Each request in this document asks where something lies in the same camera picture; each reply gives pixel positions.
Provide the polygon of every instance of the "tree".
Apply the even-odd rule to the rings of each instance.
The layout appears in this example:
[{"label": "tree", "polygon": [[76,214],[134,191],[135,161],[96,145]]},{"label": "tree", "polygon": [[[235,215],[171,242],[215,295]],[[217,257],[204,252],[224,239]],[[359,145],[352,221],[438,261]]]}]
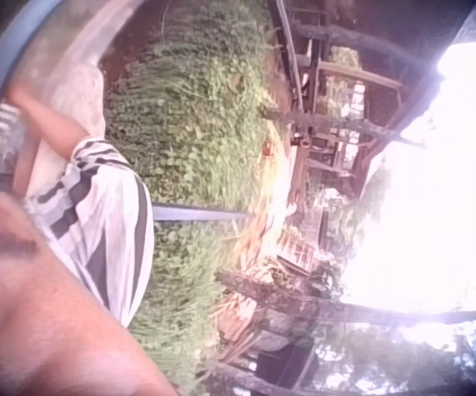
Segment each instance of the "tree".
[{"label": "tree", "polygon": [[360,381],[364,388],[372,383],[370,390],[387,392],[469,383],[454,352],[410,342],[397,328],[351,326],[337,358],[342,358],[339,374],[347,378],[340,388],[350,391],[360,391]]},{"label": "tree", "polygon": [[[245,389],[254,390],[265,394],[266,396],[361,396],[356,392],[344,392],[338,390],[313,391],[302,389],[285,389],[279,386],[269,384],[263,379],[257,378],[254,374],[240,370],[231,365],[219,363],[214,368],[216,375],[233,380],[236,384]],[[437,386],[429,389],[408,390],[405,392],[397,392],[388,396],[430,396],[452,394],[456,395],[462,388],[459,386]]]},{"label": "tree", "polygon": [[380,326],[413,326],[418,323],[445,324],[476,321],[476,311],[445,313],[400,313],[361,305],[344,304],[280,289],[251,279],[243,274],[220,271],[216,279],[232,291],[256,300],[260,305],[298,318],[309,318],[320,323],[369,323]]}]

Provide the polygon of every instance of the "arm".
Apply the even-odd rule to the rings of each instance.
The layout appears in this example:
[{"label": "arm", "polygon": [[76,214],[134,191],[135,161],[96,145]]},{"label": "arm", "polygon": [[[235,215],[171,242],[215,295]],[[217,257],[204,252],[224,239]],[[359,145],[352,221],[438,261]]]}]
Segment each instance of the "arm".
[{"label": "arm", "polygon": [[69,160],[76,145],[89,133],[75,120],[34,98],[24,87],[12,87],[8,100],[32,123],[32,130],[61,157]]}]

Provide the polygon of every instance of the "metal pole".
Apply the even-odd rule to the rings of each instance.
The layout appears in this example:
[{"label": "metal pole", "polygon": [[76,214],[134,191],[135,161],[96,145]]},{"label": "metal pole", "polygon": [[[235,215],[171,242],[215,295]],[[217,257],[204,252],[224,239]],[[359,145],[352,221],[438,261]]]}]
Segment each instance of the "metal pole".
[{"label": "metal pole", "polygon": [[250,214],[185,205],[152,204],[154,221],[229,221],[246,219]]}]

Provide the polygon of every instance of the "hand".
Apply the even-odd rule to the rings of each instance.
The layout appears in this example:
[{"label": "hand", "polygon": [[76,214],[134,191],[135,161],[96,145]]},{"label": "hand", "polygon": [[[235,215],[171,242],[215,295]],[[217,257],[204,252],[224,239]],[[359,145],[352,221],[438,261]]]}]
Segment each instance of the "hand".
[{"label": "hand", "polygon": [[22,83],[16,83],[10,86],[7,92],[7,99],[11,105],[23,107],[33,96],[29,89]]}]

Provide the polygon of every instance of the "wooden beam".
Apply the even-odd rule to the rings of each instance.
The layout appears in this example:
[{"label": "wooden beam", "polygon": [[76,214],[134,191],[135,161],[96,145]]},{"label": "wooden beam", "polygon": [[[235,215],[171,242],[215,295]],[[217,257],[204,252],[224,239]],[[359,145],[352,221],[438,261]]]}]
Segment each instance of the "wooden beam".
[{"label": "wooden beam", "polygon": [[293,31],[309,39],[323,40],[330,38],[332,45],[342,45],[355,50],[372,50],[379,54],[393,56],[406,64],[420,69],[427,68],[427,63],[416,58],[405,49],[384,39],[378,39],[372,35],[351,31],[340,26],[313,26],[295,23],[292,25]]},{"label": "wooden beam", "polygon": [[339,167],[331,167],[325,163],[321,163],[316,159],[307,158],[307,165],[309,167],[314,167],[315,169],[320,169],[322,171],[329,171],[338,173],[340,176],[353,176],[353,174],[346,169],[340,169]]},{"label": "wooden beam", "polygon": [[320,131],[329,132],[331,128],[353,130],[360,134],[368,134],[377,139],[389,139],[397,133],[394,130],[372,124],[368,120],[348,120],[334,118],[323,114],[300,114],[295,111],[281,113],[267,109],[263,116],[268,120],[278,121],[284,124],[297,124],[301,127],[313,127],[315,134]]},{"label": "wooden beam", "polygon": [[307,356],[307,360],[305,361],[304,368],[300,372],[300,375],[298,376],[298,379],[296,380],[295,386],[293,386],[294,390],[300,389],[300,384],[304,380],[304,377],[307,374],[309,367],[311,366],[311,363],[313,363],[313,360],[315,359],[315,357],[317,357],[316,353],[314,353],[315,346],[316,344],[313,345],[313,348],[311,348],[311,350],[309,351],[309,355]]},{"label": "wooden beam", "polygon": [[306,111],[314,113],[317,110],[318,99],[318,64],[320,63],[320,40],[311,40],[311,69],[309,70],[309,94]]},{"label": "wooden beam", "polygon": [[[298,66],[301,68],[309,68],[311,59],[305,55],[296,55]],[[320,70],[325,70],[329,74],[338,77],[352,78],[354,80],[361,80],[368,83],[381,85],[391,89],[400,89],[403,84],[399,81],[386,78],[375,73],[366,72],[365,70],[359,70],[357,68],[349,68],[342,66],[341,64],[335,64],[333,62],[320,62],[318,64]]]},{"label": "wooden beam", "polygon": [[281,28],[284,32],[286,39],[287,54],[289,55],[289,64],[291,68],[291,80],[296,90],[296,101],[298,104],[298,111],[304,112],[304,100],[302,99],[302,85],[300,83],[298,63],[296,60],[295,43],[293,42],[293,36],[291,35],[289,19],[287,18],[287,12],[283,0],[276,0],[276,7],[281,19]]}]

